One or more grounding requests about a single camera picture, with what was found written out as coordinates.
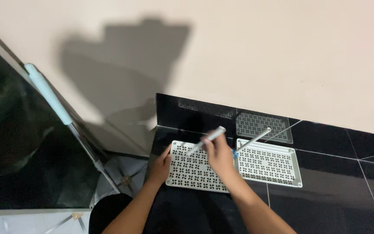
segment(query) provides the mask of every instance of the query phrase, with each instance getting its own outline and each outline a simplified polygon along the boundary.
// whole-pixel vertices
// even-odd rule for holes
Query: perforated tray
[[[236,118],[236,134],[244,137],[256,137],[266,128],[272,129],[262,139],[269,139],[290,126],[286,117],[262,114],[259,112],[245,111]],[[272,141],[293,143],[291,129],[288,129],[271,139]]]
[[[236,148],[248,140],[237,139]],[[252,143],[234,161],[242,178],[270,184],[302,187],[295,150],[260,142]]]
[[[172,158],[166,184],[175,187],[229,193],[216,173],[210,168],[206,151],[200,149],[190,156],[186,155],[194,146],[195,144],[182,141],[172,142]]]

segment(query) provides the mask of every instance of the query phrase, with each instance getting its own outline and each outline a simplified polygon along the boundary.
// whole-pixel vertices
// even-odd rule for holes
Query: white plastic tray
[[[236,148],[248,140],[237,139]],[[260,142],[252,143],[234,161],[242,178],[291,187],[302,187],[295,150]]]
[[[182,141],[172,142],[170,151],[172,158],[166,184],[229,193],[216,173],[210,168],[206,151],[200,149],[190,156],[186,156],[186,153],[194,146],[195,144]]]

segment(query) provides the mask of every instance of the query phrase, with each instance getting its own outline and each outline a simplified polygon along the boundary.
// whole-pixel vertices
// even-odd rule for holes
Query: metal bar
[[[86,151],[89,158],[92,160],[92,162],[97,165],[99,158],[96,156],[95,152],[93,152],[92,148],[88,144],[88,142],[85,140],[85,138],[79,133],[78,126],[74,123],[71,123],[67,125],[70,131],[73,133],[73,135],[76,137],[77,141],[79,141],[80,145],[83,147],[83,149]],[[112,188],[117,192],[121,193],[121,191],[118,189],[116,183],[113,181],[111,175],[102,167],[102,169],[99,169],[96,167],[108,180],[108,182],[111,184]]]
[[[63,221],[61,221],[60,223],[56,224],[54,227],[50,228],[48,231],[44,232],[44,234],[49,234],[50,232],[54,231],[56,228],[58,228],[59,226],[61,226],[62,224],[64,224],[65,222],[67,222],[71,218],[73,218],[72,215],[70,215],[69,217],[65,218]]]

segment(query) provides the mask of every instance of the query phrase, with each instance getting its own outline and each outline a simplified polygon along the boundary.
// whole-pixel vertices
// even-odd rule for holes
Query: cream wall
[[[154,92],[374,133],[374,1],[0,0],[0,38],[112,151]]]

